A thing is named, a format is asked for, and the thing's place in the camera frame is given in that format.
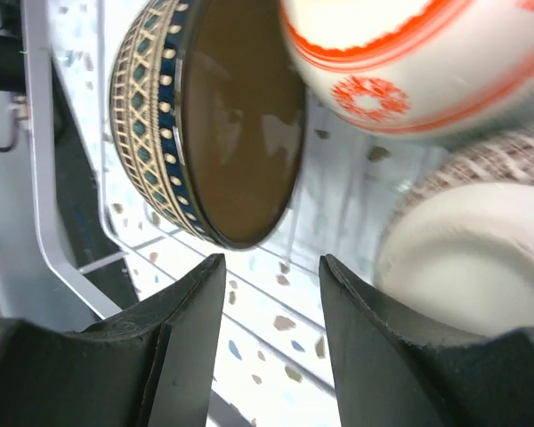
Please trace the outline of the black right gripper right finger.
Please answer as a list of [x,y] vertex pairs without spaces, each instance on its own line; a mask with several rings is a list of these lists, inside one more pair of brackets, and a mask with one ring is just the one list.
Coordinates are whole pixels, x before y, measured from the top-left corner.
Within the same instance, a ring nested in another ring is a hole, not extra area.
[[534,327],[487,338],[424,316],[320,258],[344,426],[534,426]]

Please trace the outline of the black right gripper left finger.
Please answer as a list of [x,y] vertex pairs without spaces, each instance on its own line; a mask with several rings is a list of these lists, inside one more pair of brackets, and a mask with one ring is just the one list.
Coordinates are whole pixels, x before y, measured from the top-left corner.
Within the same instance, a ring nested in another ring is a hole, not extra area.
[[202,426],[226,280],[208,256],[81,332],[0,318],[0,426]]

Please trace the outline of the white wire dish rack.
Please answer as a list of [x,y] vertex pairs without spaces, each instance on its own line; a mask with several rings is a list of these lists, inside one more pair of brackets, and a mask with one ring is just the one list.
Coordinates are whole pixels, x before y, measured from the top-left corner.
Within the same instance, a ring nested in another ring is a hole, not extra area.
[[[59,160],[54,177],[65,230],[85,260],[81,277],[118,266],[146,298],[216,247],[167,223],[125,177],[109,134],[104,96],[110,57],[138,1],[27,1],[25,15],[51,51],[53,92],[69,111],[77,173]],[[364,135],[309,100],[305,166],[278,227],[259,246],[226,253],[227,285],[214,390],[229,399],[279,393],[335,394],[324,330],[319,258],[332,253],[370,279],[378,238],[394,205],[445,158],[427,148]]]

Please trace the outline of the brown lattice pattern bowl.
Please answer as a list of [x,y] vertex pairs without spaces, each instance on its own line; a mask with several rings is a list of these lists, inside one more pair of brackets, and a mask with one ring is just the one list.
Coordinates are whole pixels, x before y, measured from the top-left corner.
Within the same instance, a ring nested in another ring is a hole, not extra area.
[[384,230],[373,283],[472,334],[534,326],[534,125],[458,150],[418,181]]

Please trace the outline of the dark brown glazed bowl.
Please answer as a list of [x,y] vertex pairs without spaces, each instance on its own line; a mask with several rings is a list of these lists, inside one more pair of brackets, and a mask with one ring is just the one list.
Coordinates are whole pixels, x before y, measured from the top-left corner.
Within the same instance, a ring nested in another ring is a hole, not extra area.
[[231,250],[276,228],[306,121],[276,2],[147,2],[117,51],[108,104],[128,178],[175,226]]

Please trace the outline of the orange floral pattern bowl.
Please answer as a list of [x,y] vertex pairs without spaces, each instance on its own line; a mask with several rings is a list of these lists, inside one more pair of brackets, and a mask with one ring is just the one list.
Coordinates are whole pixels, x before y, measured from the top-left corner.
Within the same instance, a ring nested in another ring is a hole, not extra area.
[[534,1],[282,1],[304,82],[369,133],[432,138],[534,119]]

